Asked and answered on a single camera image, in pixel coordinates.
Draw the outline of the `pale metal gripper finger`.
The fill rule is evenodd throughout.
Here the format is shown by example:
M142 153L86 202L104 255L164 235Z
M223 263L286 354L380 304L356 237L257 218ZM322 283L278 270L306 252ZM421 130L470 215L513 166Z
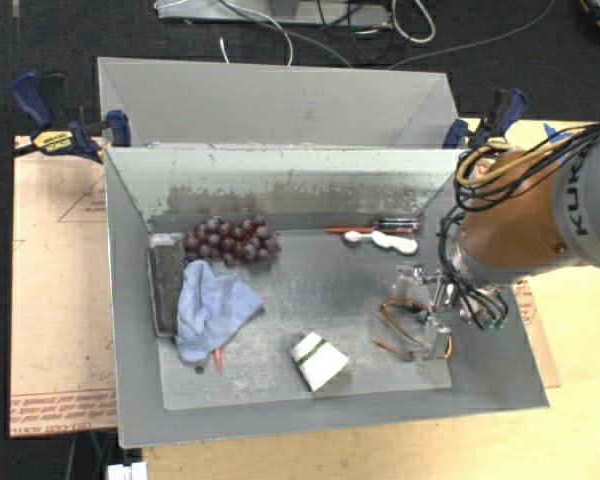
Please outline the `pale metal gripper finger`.
M415 264L399 264L395 282L396 296L424 296L422 267Z
M422 360L448 359L452 353L452 330L438 317L431 316L424 326Z

